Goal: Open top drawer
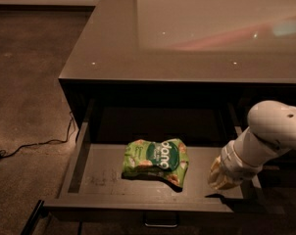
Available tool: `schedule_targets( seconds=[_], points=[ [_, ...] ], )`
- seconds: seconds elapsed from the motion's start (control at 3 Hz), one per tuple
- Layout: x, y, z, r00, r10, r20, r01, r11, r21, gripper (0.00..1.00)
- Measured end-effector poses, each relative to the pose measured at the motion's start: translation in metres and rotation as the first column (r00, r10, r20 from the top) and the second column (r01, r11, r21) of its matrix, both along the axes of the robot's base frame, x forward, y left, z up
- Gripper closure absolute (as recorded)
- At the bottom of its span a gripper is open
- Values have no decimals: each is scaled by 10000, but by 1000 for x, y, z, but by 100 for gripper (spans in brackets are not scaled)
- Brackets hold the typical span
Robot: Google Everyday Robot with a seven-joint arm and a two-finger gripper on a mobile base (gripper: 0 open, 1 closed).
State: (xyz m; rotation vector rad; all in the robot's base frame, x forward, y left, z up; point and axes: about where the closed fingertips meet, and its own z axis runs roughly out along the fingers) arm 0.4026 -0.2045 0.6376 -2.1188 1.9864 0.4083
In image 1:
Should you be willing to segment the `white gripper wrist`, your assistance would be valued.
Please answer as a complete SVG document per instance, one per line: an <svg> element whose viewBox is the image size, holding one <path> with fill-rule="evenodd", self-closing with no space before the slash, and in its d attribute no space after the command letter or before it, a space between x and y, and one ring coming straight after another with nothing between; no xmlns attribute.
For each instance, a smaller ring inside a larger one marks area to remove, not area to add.
<svg viewBox="0 0 296 235"><path fill-rule="evenodd" d="M245 163L235 151L234 141L229 141L210 167L208 184L215 190L228 190L252 179L262 167Z"/></svg>

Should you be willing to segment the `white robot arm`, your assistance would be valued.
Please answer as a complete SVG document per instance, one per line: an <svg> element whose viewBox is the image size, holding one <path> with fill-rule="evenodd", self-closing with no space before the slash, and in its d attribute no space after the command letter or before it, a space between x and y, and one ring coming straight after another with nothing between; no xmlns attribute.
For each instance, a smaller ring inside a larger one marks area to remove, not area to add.
<svg viewBox="0 0 296 235"><path fill-rule="evenodd" d="M215 190L237 187L266 162L296 150L296 107L262 101L250 109L247 122L248 127L222 148L211 165L208 184Z"/></svg>

